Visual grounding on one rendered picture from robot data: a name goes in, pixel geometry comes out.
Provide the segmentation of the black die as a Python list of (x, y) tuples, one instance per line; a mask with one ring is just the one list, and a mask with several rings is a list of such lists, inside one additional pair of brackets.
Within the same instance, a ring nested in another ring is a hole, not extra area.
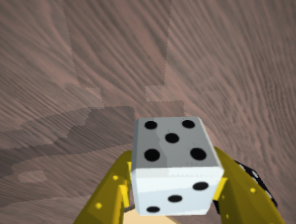
[[(235, 160), (234, 160), (235, 161)], [(265, 184), (263, 183), (263, 181), (260, 179), (260, 177), (258, 176), (258, 174), (256, 173), (255, 170), (235, 161), (238, 165), (240, 165), (265, 191), (266, 193), (269, 195), (270, 199), (272, 200), (272, 202), (274, 203), (274, 205), (278, 206), (277, 202), (275, 201), (275, 199), (273, 198), (273, 196), (271, 195), (271, 193), (269, 192), (269, 190), (267, 189), (267, 187), (265, 186)], [(218, 201), (213, 200), (215, 208), (217, 210), (217, 213), (220, 215), (220, 210), (218, 207)]]

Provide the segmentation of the white die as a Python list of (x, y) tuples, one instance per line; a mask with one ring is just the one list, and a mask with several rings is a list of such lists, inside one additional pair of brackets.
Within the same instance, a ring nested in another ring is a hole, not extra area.
[(223, 172), (198, 116), (135, 121), (130, 175), (140, 216), (205, 215)]

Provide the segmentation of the tan mat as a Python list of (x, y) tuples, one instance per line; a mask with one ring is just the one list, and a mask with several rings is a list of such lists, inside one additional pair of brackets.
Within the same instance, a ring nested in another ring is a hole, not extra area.
[(140, 216), (135, 205), (124, 209), (123, 224), (181, 224), (171, 216)]

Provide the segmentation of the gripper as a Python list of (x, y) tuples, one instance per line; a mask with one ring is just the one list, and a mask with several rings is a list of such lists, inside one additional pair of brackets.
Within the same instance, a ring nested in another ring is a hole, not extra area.
[[(266, 191), (231, 157), (213, 146), (224, 169), (213, 197), (222, 224), (285, 224)], [(123, 224), (129, 206), (132, 150), (106, 173), (73, 224)]]

